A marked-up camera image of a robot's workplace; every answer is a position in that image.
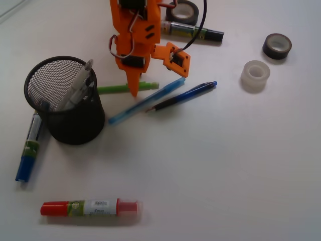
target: blue pen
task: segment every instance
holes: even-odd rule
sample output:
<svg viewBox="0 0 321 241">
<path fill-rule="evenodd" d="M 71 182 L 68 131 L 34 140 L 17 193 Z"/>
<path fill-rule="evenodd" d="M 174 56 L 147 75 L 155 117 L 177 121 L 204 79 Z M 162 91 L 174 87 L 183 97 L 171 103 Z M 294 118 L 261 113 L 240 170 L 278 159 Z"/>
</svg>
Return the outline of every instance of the blue pen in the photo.
<svg viewBox="0 0 321 241">
<path fill-rule="evenodd" d="M 185 92 L 183 94 L 180 94 L 178 96 L 175 96 L 173 98 L 170 98 L 168 100 L 165 100 L 162 103 L 159 103 L 159 104 L 153 106 L 152 108 L 148 109 L 146 112 L 149 112 L 151 110 L 158 111 L 160 109 L 164 109 L 164 108 L 166 108 L 168 106 L 171 106 L 173 104 L 176 104 L 176 103 L 182 102 L 184 100 L 190 99 L 190 98 L 194 97 L 197 94 L 203 93 L 206 90 L 213 89 L 216 85 L 217 85 L 216 81 L 200 84 L 200 85 L 194 87 L 193 89 L 191 89 L 191 90 L 189 90 L 189 91 L 187 91 L 187 92 Z"/>
<path fill-rule="evenodd" d="M 146 106 L 147 104 L 149 104 L 155 100 L 158 100 L 158 99 L 164 97 L 165 95 L 171 93 L 175 89 L 181 87 L 184 83 L 185 83 L 185 78 L 180 78 L 178 80 L 175 80 L 174 82 L 166 85 L 163 89 L 157 91 L 156 93 L 150 95 L 149 97 L 145 98 L 141 102 L 137 103 L 133 107 L 131 107 L 131 108 L 119 113 L 118 115 L 110 118 L 108 120 L 109 124 L 114 125 L 116 123 L 123 121 L 124 119 L 132 116 L 136 112 L 142 110 L 144 108 L 144 106 Z"/>
</svg>

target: pen cap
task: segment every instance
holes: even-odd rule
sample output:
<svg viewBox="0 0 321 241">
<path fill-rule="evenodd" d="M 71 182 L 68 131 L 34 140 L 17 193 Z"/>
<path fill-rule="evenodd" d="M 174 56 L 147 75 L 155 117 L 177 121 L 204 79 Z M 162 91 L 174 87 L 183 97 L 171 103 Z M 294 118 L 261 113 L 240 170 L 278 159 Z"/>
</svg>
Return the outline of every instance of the pen cap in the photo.
<svg viewBox="0 0 321 241">
<path fill-rule="evenodd" d="M 142 203 L 138 200 L 117 200 L 117 215 L 140 215 Z"/>
<path fill-rule="evenodd" d="M 68 216 L 68 201 L 62 202 L 45 202 L 41 209 L 42 216 Z"/>
<path fill-rule="evenodd" d="M 16 181 L 17 182 L 28 182 L 30 175 L 31 175 L 31 170 L 35 164 L 35 157 L 31 156 L 22 156 L 20 165 L 18 168 L 18 172 L 16 175 Z"/>
<path fill-rule="evenodd" d="M 93 140 L 105 124 L 93 69 L 88 78 L 94 85 L 83 99 L 72 109 L 56 111 L 85 64 L 74 57 L 53 57 L 34 67 L 25 81 L 27 102 L 38 112 L 51 135 L 66 144 L 80 145 Z"/>
</svg>

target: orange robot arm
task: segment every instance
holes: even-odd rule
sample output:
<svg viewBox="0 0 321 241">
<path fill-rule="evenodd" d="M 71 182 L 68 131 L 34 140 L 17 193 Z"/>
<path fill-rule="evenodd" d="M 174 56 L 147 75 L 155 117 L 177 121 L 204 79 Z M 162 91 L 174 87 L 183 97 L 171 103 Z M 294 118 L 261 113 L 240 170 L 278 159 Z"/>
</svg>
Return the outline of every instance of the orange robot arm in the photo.
<svg viewBox="0 0 321 241">
<path fill-rule="evenodd" d="M 161 40 L 162 0 L 110 0 L 112 19 L 119 32 L 115 38 L 119 69 L 126 72 L 130 92 L 137 96 L 139 77 L 146 73 L 150 57 L 163 59 L 164 65 L 175 73 L 187 77 L 190 56 L 171 43 L 156 46 Z"/>
</svg>

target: light blue pen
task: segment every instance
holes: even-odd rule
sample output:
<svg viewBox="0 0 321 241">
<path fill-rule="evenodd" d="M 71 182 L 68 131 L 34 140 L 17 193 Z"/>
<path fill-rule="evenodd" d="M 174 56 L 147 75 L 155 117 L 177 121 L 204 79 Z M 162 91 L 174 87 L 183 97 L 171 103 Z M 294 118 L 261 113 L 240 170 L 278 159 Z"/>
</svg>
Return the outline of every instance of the light blue pen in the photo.
<svg viewBox="0 0 321 241">
<path fill-rule="evenodd" d="M 178 80 L 175 80 L 174 82 L 166 85 L 163 89 L 157 91 L 156 93 L 150 95 L 149 97 L 145 98 L 141 102 L 137 103 L 136 105 L 132 106 L 131 108 L 119 113 L 118 115 L 110 118 L 108 120 L 109 124 L 115 125 L 116 123 L 119 123 L 126 118 L 131 117 L 133 114 L 137 113 L 138 111 L 142 110 L 147 104 L 156 101 L 165 95 L 171 93 L 175 89 L 181 87 L 185 83 L 185 78 L 180 78 Z"/>
</svg>

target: clear tape roll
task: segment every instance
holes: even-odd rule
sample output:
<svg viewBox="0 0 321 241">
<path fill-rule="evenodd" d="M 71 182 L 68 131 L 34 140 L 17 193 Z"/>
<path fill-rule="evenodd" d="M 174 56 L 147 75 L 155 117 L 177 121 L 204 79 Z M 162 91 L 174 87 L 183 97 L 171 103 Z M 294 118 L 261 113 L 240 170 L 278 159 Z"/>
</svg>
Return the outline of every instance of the clear tape roll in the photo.
<svg viewBox="0 0 321 241">
<path fill-rule="evenodd" d="M 270 77 L 270 68 L 263 62 L 252 60 L 245 64 L 241 79 L 252 87 L 262 87 Z"/>
</svg>

